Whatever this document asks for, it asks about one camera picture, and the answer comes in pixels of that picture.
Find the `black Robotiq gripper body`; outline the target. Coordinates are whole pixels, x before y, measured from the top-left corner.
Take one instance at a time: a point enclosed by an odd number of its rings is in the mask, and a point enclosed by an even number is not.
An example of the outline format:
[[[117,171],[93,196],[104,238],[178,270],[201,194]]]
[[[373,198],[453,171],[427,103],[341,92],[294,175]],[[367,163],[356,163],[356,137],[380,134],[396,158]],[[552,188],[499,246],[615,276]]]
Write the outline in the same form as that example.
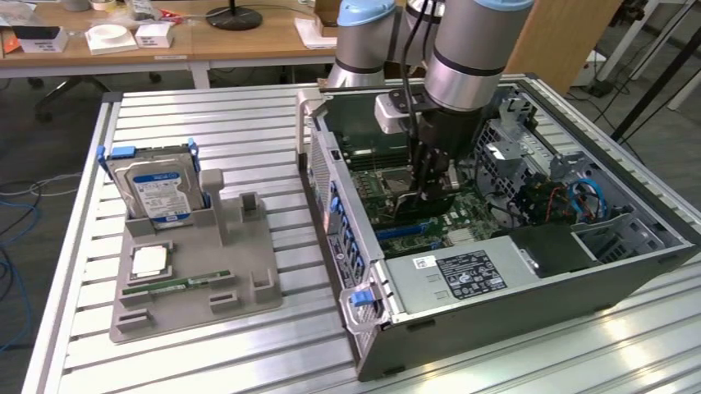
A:
[[[429,151],[437,150],[449,158],[464,158],[473,149],[481,126],[481,110],[456,112],[437,108],[421,112],[417,140]]]

